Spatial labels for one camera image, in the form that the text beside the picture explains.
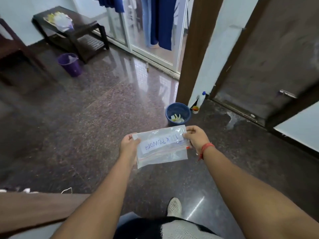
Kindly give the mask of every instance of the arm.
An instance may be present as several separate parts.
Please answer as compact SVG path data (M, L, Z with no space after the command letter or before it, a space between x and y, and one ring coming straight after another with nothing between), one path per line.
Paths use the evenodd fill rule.
M98 189L61 225L52 239L111 239L122 209L123 199L140 140L126 135L115 165Z
M209 143L197 126L187 127L185 138L201 153ZM214 147L203 154L227 207L247 239L319 238L319 224L282 193L244 172Z

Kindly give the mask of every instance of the forearm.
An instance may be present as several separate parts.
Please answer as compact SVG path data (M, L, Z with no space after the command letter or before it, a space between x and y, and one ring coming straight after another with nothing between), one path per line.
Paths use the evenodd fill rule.
M119 158L98 189L74 211L52 238L113 238L130 171L130 163Z
M285 234L285 223L299 218L316 227L317 222L291 200L244 172L216 148L205 150L204 161L246 238L280 238Z

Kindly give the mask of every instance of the purple bucket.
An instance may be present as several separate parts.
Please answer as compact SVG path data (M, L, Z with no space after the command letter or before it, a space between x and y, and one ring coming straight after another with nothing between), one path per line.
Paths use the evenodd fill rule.
M58 63L72 77L82 74L82 68L78 62L78 56L74 53L64 53L58 57Z

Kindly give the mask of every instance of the table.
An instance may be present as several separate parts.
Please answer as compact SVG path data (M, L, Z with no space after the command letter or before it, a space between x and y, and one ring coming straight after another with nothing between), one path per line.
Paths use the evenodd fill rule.
M74 30L61 32L54 25L51 25L43 19L48 14L55 12L62 12L68 15L73 21ZM57 6L38 13L33 16L32 23L48 44L61 48L66 52L76 53L79 59L84 63L87 63L90 58L104 50L104 48L109 49L105 29L98 24L97 20L88 18L64 7ZM56 34L48 36L44 28L50 29ZM96 29L100 31L101 37L93 32Z

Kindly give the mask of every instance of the red bracelet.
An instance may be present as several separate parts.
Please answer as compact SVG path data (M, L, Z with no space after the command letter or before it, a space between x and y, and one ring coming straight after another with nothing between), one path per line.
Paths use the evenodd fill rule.
M201 151L201 153L200 153L200 155L199 155L198 161L201 160L201 159L204 160L204 158L203 158L203 153L204 153L204 151L206 150L206 148L208 148L208 147L215 147L215 146L214 146L212 143L210 143L210 142L204 144L204 145L202 146L202 151Z

